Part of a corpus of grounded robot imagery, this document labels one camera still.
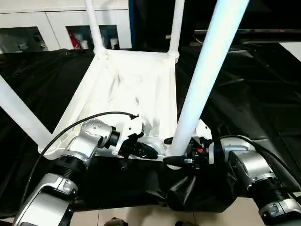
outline black cloth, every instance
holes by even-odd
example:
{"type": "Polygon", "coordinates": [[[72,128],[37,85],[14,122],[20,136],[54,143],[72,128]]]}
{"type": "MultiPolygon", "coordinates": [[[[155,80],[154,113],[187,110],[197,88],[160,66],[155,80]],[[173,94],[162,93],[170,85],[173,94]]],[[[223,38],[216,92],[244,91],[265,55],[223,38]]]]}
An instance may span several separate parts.
{"type": "MultiPolygon", "coordinates": [[[[199,51],[196,47],[180,50],[176,65],[178,115],[199,51]]],[[[93,57],[90,50],[2,54],[0,74],[53,131],[93,57]]],[[[301,63],[278,44],[233,46],[201,118],[213,137],[241,134],[255,139],[300,175],[300,69],[301,63]]],[[[0,126],[0,218],[5,218],[16,213],[38,152],[3,110],[0,126]]],[[[29,192],[51,165],[52,161],[42,159],[29,192]]],[[[287,173],[273,165],[285,185],[296,189],[287,173]]],[[[97,157],[79,187],[74,208],[159,204],[174,210],[222,212],[240,195],[237,184],[227,165],[196,174],[171,170],[161,162],[97,157]]]]}

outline cabinet door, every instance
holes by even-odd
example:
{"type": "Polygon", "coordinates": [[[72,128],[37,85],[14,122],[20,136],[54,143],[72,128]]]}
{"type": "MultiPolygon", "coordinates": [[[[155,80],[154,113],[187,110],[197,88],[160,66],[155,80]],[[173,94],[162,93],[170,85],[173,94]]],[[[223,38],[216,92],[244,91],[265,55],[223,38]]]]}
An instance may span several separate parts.
{"type": "Polygon", "coordinates": [[[0,14],[0,52],[60,49],[45,12],[0,14]]]}
{"type": "MultiPolygon", "coordinates": [[[[128,10],[97,10],[96,19],[106,48],[111,47],[111,39],[116,33],[120,48],[131,48],[131,32],[128,10]]],[[[82,41],[93,48],[89,20],[86,11],[47,12],[55,36],[62,48],[73,49],[82,41]]]]}

